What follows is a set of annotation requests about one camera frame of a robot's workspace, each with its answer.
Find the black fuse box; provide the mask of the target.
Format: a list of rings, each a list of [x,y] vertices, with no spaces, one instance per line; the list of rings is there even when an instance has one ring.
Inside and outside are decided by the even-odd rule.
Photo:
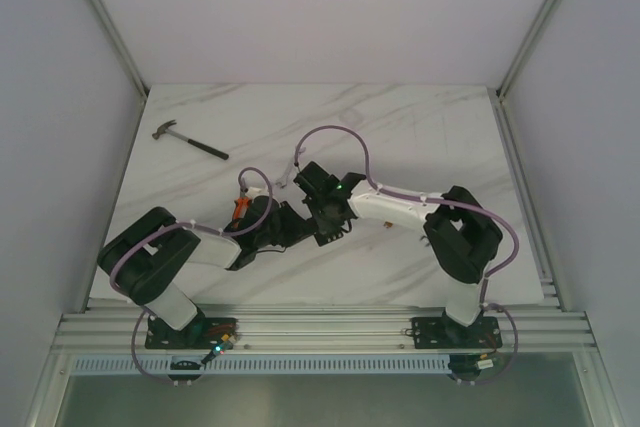
[[[342,228],[338,228],[328,232],[316,232],[314,234],[314,239],[319,247],[323,247],[341,239],[344,234],[345,230]]]

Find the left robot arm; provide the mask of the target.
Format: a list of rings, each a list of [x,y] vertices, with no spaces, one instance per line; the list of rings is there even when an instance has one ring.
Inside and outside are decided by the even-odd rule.
[[[260,250],[292,247],[316,230],[313,218],[303,218],[286,202],[266,195],[242,197],[223,229],[226,235],[213,238],[214,263],[236,271]],[[168,210],[155,207],[103,247],[97,263],[114,290],[154,315],[180,348],[192,349],[203,340],[205,316],[174,279],[203,245],[204,239],[180,226]]]

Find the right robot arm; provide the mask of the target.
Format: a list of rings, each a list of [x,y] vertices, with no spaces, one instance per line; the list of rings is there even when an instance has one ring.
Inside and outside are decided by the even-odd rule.
[[[481,314],[481,281],[494,260],[503,235],[496,223],[480,212],[469,191],[454,186],[430,198],[372,186],[363,174],[339,179],[311,162],[294,183],[305,194],[303,203],[315,223],[318,245],[346,234],[356,219],[380,220],[426,237],[448,277],[447,302],[441,330],[451,344],[464,346],[476,337]]]

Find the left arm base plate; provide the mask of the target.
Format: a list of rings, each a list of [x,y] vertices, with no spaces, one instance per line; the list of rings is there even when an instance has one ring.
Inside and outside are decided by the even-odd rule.
[[[149,350],[209,350],[237,330],[233,317],[196,316],[182,330],[172,329],[161,319],[149,320],[145,348]]]

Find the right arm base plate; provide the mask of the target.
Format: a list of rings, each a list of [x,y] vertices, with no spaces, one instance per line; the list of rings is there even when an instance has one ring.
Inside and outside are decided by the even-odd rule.
[[[470,326],[462,326],[443,314],[440,317],[413,317],[404,331],[416,349],[498,349],[503,346],[495,317],[479,316]]]

